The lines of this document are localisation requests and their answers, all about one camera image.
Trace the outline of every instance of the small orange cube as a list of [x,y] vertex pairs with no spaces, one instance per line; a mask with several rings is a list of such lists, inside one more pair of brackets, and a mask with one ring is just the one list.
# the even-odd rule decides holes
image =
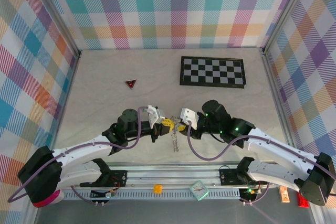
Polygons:
[[161,194],[162,193],[162,185],[154,185],[153,193]]

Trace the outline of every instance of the colorful plaid backdrop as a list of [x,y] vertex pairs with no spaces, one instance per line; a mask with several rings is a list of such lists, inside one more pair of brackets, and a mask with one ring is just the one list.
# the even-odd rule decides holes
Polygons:
[[17,172],[49,145],[75,58],[41,0],[0,0],[0,223],[18,223],[23,200],[7,203]]
[[81,49],[259,47],[287,0],[55,0]]
[[298,147],[336,166],[336,0],[299,0],[269,60]]

